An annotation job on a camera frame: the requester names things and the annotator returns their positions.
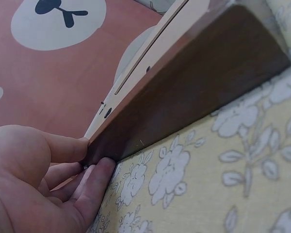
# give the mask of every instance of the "hand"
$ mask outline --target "hand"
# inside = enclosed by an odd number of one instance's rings
[[[103,158],[82,171],[76,162],[85,156],[87,145],[87,139],[0,127],[0,232],[85,232],[115,167],[113,160]],[[49,167],[51,162],[67,164]]]

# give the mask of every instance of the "wood grain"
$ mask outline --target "wood grain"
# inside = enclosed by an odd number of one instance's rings
[[[116,161],[203,118],[290,66],[244,6],[205,14],[150,69],[91,138],[84,165]]]

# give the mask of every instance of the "pink fabric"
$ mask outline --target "pink fabric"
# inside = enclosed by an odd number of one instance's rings
[[[133,0],[106,0],[105,21],[87,40],[36,51],[17,43],[11,20],[22,0],[0,0],[0,126],[20,124],[82,137],[135,37],[161,16]]]

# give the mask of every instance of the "bear face print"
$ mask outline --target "bear face print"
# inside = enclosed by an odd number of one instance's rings
[[[11,32],[27,48],[57,50],[89,38],[105,16],[105,0],[24,0],[12,18]]]

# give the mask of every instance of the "yellow floral fabric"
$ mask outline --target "yellow floral fabric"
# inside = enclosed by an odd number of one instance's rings
[[[291,56],[291,0],[267,3]],[[121,161],[88,232],[291,233],[291,68]]]

